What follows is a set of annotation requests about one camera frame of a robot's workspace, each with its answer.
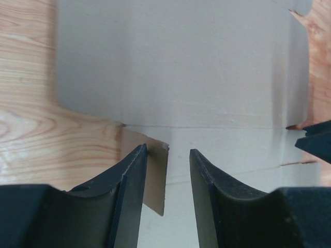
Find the black plastic part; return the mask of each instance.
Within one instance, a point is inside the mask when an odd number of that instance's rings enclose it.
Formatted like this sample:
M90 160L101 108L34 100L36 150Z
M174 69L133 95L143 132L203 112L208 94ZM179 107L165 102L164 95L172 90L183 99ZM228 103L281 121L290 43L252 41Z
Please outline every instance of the black plastic part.
M331 120L304 128L306 137L299 138L295 146L331 163Z
M247 186L191 150L200 248L331 247L331 189Z
M146 165L141 145L69 192L45 184L1 186L0 247L137 247Z

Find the wooden surface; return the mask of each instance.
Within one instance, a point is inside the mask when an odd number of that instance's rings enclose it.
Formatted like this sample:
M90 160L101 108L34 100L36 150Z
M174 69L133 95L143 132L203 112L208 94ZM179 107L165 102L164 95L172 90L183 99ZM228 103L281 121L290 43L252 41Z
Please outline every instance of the wooden surface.
M0 1L0 184L69 189L119 160L122 128L55 101L55 0Z
M308 30L310 49L309 112L303 127L331 119L331 0L314 0L307 16L296 17ZM321 183L331 186L331 165L321 163Z

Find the white cardboard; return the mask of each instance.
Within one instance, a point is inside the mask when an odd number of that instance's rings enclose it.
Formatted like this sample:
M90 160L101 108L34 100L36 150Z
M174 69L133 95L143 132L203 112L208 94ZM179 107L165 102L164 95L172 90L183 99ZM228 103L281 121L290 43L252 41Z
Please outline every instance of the white cardboard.
M285 6L309 2L61 0L57 97L129 126L270 130L243 142L297 162L284 128L306 118L308 35Z

